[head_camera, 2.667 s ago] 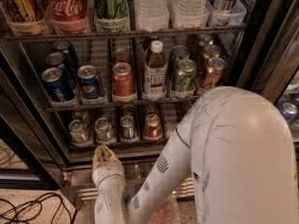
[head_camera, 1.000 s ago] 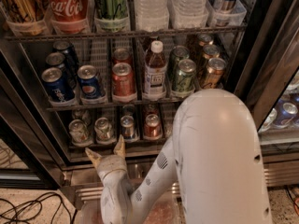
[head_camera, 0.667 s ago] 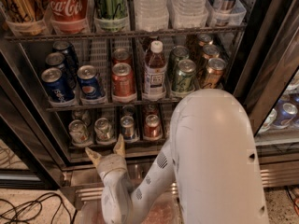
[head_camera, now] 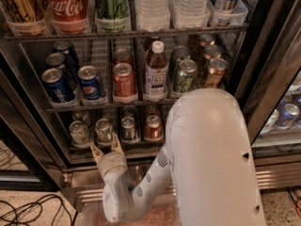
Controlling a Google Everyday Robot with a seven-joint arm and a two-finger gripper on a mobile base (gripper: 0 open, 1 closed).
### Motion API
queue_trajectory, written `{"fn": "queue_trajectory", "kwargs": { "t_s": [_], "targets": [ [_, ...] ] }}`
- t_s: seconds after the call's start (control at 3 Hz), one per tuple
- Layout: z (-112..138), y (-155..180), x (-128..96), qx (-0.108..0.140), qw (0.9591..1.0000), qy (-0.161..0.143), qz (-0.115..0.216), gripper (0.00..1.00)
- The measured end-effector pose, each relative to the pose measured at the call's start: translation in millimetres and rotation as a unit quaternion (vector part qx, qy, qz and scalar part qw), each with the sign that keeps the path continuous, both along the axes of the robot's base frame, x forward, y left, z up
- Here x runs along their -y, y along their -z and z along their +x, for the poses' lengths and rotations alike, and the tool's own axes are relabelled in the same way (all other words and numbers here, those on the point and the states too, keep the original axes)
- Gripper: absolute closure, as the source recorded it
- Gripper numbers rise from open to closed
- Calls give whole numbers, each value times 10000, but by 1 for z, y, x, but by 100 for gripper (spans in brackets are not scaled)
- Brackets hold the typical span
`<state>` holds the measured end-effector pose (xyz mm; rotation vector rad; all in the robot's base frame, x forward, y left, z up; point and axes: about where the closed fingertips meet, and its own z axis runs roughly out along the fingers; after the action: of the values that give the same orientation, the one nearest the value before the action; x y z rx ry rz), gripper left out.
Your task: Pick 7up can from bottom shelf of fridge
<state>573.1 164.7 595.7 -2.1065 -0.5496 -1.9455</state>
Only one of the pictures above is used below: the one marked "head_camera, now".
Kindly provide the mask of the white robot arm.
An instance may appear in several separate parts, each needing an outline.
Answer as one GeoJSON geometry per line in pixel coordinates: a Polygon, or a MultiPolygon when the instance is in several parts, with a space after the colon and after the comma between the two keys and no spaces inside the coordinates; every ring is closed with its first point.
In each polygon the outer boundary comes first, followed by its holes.
{"type": "Polygon", "coordinates": [[[103,177],[103,210],[112,223],[138,221],[174,186],[182,226],[266,226],[241,109],[222,89],[195,89],[171,107],[166,142],[134,184],[120,143],[92,150],[103,177]]]}

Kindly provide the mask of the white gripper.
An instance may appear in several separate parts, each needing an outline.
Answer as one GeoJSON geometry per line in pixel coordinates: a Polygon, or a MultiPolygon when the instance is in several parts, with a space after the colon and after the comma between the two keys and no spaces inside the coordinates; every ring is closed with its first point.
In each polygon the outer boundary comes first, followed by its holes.
{"type": "Polygon", "coordinates": [[[103,155],[103,152],[94,144],[90,145],[92,156],[97,163],[98,171],[102,177],[112,169],[122,168],[128,169],[123,150],[116,133],[112,134],[111,153],[103,155]]]}

